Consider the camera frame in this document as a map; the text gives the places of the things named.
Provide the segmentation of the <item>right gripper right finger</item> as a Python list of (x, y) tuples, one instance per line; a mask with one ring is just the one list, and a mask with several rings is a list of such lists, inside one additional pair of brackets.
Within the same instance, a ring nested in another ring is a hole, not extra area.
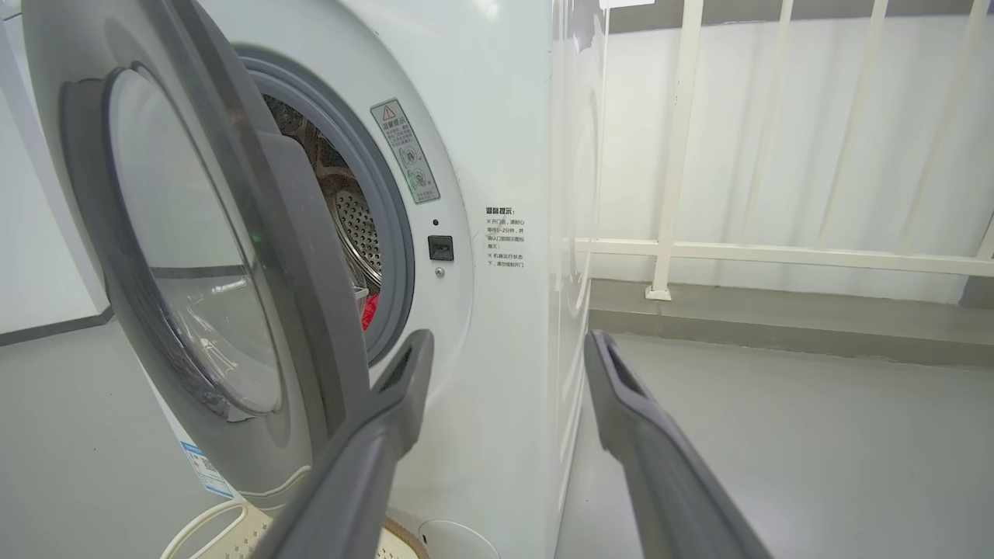
[(766, 545), (607, 332), (583, 343), (601, 446), (624, 468), (646, 558), (770, 558)]

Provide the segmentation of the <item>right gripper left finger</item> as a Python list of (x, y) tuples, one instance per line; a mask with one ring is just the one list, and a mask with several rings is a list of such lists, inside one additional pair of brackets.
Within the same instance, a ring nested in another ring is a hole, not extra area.
[(418, 442), (432, 379), (434, 336), (415, 330), (359, 413), (321, 453), (252, 558), (373, 558), (395, 468)]

